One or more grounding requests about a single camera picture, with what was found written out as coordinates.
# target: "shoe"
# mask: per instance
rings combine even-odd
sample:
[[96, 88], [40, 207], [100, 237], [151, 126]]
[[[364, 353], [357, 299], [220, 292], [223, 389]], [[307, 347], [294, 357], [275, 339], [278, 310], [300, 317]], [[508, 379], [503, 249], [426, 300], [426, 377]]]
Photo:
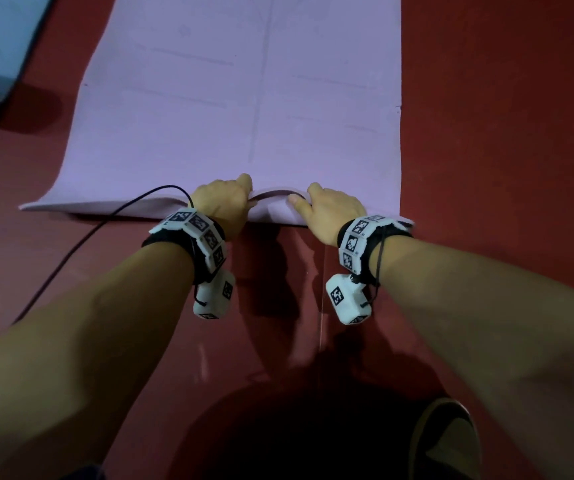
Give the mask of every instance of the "shoe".
[[429, 404], [409, 448], [409, 480], [480, 480], [482, 455], [465, 407], [447, 397]]

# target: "person's left hand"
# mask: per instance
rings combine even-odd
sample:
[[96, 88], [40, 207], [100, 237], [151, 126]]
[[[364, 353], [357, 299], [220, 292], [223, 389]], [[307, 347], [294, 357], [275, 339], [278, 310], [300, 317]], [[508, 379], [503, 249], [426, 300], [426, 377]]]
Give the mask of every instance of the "person's left hand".
[[201, 185], [192, 194], [192, 200], [199, 212], [221, 225], [225, 237], [231, 241], [243, 229], [247, 213], [256, 203], [249, 201], [251, 190], [251, 177], [242, 173], [235, 180], [214, 180]]

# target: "person's right arm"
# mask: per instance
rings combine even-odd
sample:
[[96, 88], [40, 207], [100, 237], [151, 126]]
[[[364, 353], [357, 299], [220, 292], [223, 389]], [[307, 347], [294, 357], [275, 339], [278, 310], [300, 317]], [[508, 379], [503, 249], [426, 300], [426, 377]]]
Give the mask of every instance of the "person's right arm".
[[[335, 246], [340, 227], [366, 215], [344, 193], [317, 184], [309, 193], [312, 206], [290, 201], [325, 244]], [[574, 478], [574, 290], [403, 236], [385, 241], [380, 281], [542, 473]]]

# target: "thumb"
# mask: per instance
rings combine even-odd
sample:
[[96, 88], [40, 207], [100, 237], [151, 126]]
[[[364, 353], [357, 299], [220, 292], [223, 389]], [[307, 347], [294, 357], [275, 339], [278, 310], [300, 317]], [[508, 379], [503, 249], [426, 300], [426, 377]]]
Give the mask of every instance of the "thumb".
[[311, 218], [313, 217], [314, 211], [311, 209], [309, 202], [307, 202], [303, 197], [296, 194], [291, 194], [287, 197], [287, 202], [289, 202], [296, 212], [300, 214], [300, 217], [305, 220], [305, 224], [309, 225]]

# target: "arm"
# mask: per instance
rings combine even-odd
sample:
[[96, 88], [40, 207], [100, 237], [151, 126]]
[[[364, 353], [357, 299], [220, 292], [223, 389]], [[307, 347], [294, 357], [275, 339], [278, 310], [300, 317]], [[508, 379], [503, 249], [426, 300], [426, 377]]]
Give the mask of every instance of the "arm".
[[[193, 200], [230, 239], [246, 220], [250, 192], [241, 175], [199, 187]], [[40, 468], [32, 478], [55, 479], [102, 462], [193, 281], [184, 249], [150, 244], [0, 337], [0, 478]]]
[[[291, 196], [314, 234], [335, 246], [366, 215], [346, 194]], [[375, 275], [379, 248], [370, 257]], [[515, 266], [393, 236], [380, 281], [428, 345], [467, 382], [550, 478], [574, 477], [574, 290]]]

